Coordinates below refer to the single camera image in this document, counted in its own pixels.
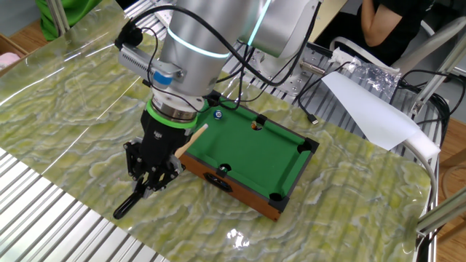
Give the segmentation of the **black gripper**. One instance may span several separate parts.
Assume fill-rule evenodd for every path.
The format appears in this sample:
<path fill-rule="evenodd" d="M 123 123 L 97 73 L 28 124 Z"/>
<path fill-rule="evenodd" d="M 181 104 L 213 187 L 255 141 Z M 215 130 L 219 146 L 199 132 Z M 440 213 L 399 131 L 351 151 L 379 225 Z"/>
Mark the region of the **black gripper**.
<path fill-rule="evenodd" d="M 193 128 L 174 128 L 156 120 L 148 109 L 141 116 L 144 136 L 123 145 L 128 175 L 133 179 L 133 192 L 144 199 L 165 190 L 184 167 L 174 153 L 191 138 Z"/>

